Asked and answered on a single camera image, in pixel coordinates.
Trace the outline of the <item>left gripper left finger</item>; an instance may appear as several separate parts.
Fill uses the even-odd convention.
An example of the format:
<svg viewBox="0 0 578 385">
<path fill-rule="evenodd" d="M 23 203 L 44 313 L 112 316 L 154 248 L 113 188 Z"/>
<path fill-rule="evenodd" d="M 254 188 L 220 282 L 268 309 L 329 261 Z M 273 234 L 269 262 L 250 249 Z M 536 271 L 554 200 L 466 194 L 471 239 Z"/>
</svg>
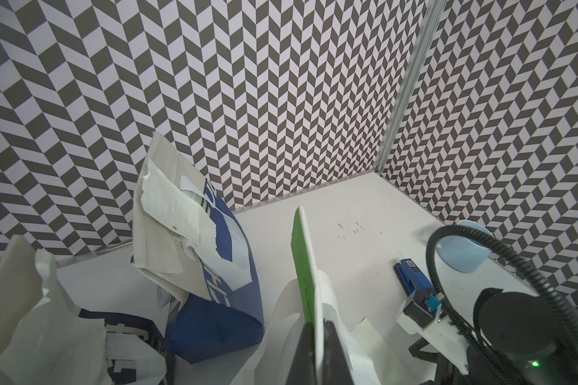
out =
<svg viewBox="0 0 578 385">
<path fill-rule="evenodd" d="M 316 384 L 314 339 L 314 327 L 310 323 L 306 323 L 300 334 L 300 340 L 287 375 L 286 385 Z"/>
</svg>

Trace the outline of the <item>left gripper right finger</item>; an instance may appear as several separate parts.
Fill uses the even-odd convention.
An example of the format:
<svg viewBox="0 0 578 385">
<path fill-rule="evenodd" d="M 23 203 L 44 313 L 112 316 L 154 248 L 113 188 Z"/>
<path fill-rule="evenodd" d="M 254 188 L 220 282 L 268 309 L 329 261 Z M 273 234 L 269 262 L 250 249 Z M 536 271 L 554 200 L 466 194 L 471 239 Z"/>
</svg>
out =
<svg viewBox="0 0 578 385">
<path fill-rule="evenodd" d="M 337 329 L 332 321 L 324 322 L 324 385 L 354 385 Z"/>
</svg>

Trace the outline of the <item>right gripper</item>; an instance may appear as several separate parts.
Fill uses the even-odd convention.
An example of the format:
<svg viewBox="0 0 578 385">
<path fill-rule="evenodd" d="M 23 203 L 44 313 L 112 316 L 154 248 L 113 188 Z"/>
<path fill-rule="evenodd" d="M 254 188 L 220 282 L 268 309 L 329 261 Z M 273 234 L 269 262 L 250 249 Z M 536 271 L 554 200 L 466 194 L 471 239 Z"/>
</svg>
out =
<svg viewBox="0 0 578 385">
<path fill-rule="evenodd" d="M 426 361 L 428 363 L 436 364 L 436 372 L 434 380 L 425 381 L 428 385 L 465 385 L 467 381 L 465 376 L 461 374 L 443 354 L 423 351 L 423 348 L 429 343 L 420 338 L 416 343 L 409 347 L 409 353 L 416 359 Z"/>
</svg>

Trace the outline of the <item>blue black stapler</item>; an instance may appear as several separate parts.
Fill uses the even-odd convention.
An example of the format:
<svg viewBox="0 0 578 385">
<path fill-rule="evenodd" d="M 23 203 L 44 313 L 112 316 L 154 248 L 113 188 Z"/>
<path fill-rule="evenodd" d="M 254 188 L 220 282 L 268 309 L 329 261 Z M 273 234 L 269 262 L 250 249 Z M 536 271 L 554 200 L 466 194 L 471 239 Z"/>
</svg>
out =
<svg viewBox="0 0 578 385">
<path fill-rule="evenodd" d="M 394 265 L 394 271 L 408 297 L 415 291 L 428 298 L 435 292 L 428 277 L 410 258 L 401 259 Z"/>
</svg>

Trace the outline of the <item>cream paper receipt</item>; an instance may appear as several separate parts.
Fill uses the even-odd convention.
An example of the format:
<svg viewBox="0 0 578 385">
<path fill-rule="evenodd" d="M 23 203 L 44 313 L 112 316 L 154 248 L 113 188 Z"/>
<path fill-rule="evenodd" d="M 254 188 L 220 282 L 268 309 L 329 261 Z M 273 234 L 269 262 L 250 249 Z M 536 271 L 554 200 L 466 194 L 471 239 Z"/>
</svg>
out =
<svg viewBox="0 0 578 385">
<path fill-rule="evenodd" d="M 0 371 L 13 384 L 110 384 L 101 319 L 83 319 L 57 279 L 55 257 L 35 253 L 41 298 L 18 322 L 0 355 Z"/>
<path fill-rule="evenodd" d="M 204 208 L 174 185 L 158 168 L 143 177 L 145 213 L 196 246 L 216 248 L 216 225 Z"/>
</svg>

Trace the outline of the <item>green white bag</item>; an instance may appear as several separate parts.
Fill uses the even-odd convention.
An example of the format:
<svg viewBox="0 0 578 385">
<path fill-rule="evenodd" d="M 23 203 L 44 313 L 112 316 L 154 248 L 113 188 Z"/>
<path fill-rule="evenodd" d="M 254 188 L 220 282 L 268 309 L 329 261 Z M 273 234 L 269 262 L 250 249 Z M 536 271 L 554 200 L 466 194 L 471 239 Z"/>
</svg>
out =
<svg viewBox="0 0 578 385">
<path fill-rule="evenodd" d="M 234 384 L 285 384 L 303 326 L 310 323 L 315 332 L 316 384 L 323 384 L 324 322 L 332 321 L 348 361 L 354 384 L 360 347 L 340 320 L 337 298 L 329 276 L 316 266 L 315 253 L 308 229 L 306 211 L 295 211 L 292 226 L 292 257 L 296 279 L 285 285 L 275 305 L 266 333 L 257 350 L 233 379 Z"/>
</svg>

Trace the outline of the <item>blue white bag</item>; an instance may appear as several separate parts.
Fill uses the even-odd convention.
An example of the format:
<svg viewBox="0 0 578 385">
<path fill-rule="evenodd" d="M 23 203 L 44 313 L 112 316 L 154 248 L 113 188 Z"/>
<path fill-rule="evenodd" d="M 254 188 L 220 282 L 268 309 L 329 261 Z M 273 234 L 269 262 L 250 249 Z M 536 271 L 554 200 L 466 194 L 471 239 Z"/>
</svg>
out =
<svg viewBox="0 0 578 385">
<path fill-rule="evenodd" d="M 171 384 L 171 364 L 153 321 L 77 306 L 55 256 L 12 237 L 0 266 L 0 384 Z"/>
</svg>

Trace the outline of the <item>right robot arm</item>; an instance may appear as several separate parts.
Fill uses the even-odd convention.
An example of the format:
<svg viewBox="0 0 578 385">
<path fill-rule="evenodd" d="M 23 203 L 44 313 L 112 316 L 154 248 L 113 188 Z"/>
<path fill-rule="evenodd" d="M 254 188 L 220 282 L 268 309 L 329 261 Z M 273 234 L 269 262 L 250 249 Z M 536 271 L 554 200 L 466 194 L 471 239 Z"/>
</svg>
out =
<svg viewBox="0 0 578 385">
<path fill-rule="evenodd" d="M 564 330 L 546 301 L 501 289 L 483 290 L 473 309 L 478 340 L 488 356 L 514 384 L 578 384 L 578 356 L 564 341 Z M 416 359 L 436 365 L 428 384 L 499 384 L 472 347 L 463 374 L 443 353 L 424 350 L 430 343 L 420 338 L 409 347 Z"/>
</svg>

